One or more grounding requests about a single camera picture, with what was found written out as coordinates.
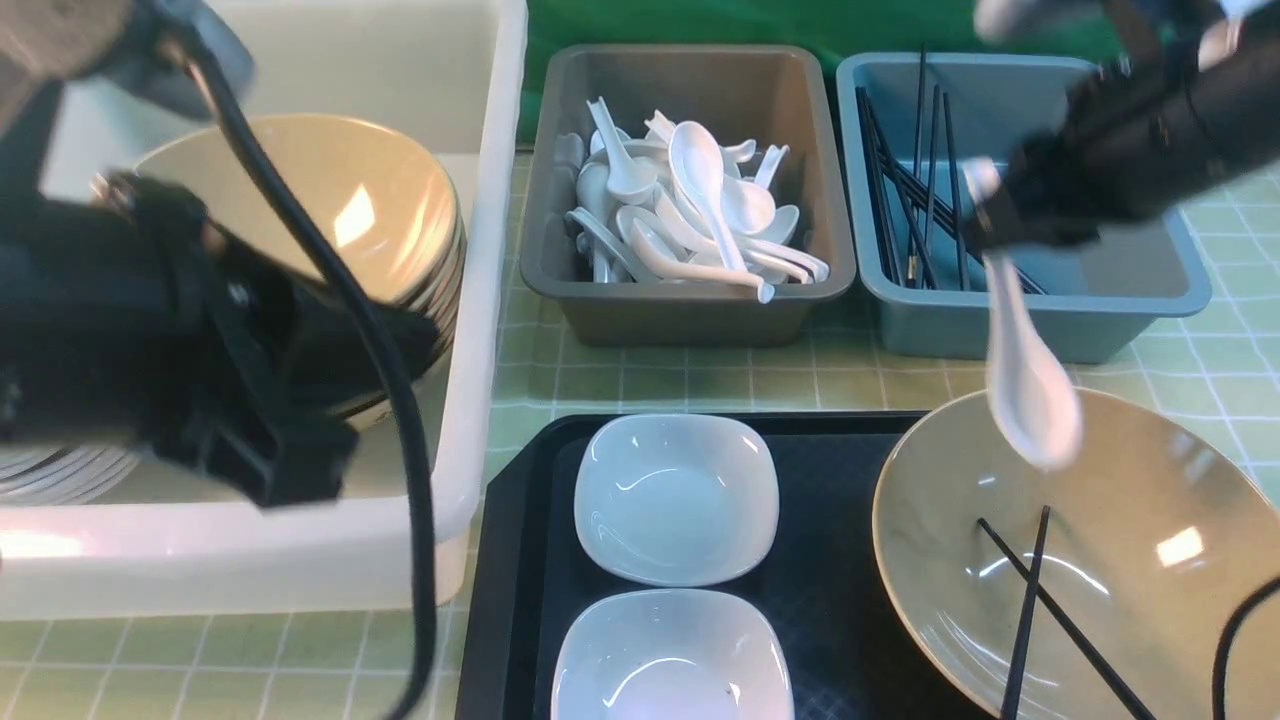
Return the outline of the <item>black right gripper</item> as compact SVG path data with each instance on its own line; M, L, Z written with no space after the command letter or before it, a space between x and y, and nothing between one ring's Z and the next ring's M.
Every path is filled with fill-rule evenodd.
M1015 247L1076 249L1100 238L1101 219L1071 170L1062 138L1048 131L1020 141L1004 165L991 158L965 161L972 209L960 220L970 251Z

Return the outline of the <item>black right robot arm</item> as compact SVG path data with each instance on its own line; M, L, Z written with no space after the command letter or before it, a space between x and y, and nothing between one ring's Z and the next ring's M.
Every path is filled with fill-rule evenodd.
M1066 91L1057 128L1028 135L963 223L968 245L1073 247L1275 161L1279 6L1219 1L980 1L988 41L1103 15L1123 55Z

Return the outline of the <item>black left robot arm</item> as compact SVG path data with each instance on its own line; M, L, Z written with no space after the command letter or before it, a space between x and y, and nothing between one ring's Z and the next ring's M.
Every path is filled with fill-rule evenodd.
M3 442L138 447L262 509L329 502L358 445L330 409L380 383L428 507L412 375L439 329L358 287L250 128L253 72L204 1L3 4ZM320 279L177 183L115 170L92 202L45 195L64 88L93 77L214 122Z

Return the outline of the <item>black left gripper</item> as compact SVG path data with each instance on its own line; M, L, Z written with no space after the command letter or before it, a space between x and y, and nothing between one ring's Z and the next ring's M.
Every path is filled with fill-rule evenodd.
M262 509L335 500L357 433L335 406L381 392L399 432L412 503L430 500L429 451L413 378L434 364L435 323L372 301L348 272L316 282L219 225L170 182L113 172L111 202L129 202L146 236L175 255L201 302L184 418L157 456L218 480Z

